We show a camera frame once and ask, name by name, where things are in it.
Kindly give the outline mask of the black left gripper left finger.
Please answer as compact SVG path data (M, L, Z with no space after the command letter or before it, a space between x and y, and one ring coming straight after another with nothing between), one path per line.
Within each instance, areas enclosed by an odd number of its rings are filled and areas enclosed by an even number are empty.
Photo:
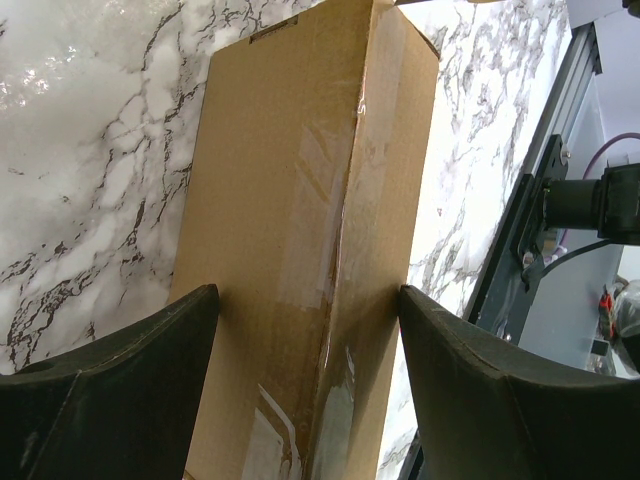
M218 290L204 285L2 376L2 478L181 478L218 314Z

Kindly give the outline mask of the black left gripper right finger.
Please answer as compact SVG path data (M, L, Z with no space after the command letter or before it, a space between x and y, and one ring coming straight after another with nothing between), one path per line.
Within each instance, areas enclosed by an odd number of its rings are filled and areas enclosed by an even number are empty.
M635 479L639 384L569 367L412 286L399 323L430 479Z

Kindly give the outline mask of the brown cardboard express box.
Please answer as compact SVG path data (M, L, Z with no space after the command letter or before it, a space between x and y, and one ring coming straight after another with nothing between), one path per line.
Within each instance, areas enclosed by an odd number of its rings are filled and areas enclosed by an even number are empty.
M191 476L375 477L438 69L391 1L213 55L171 285L220 295Z

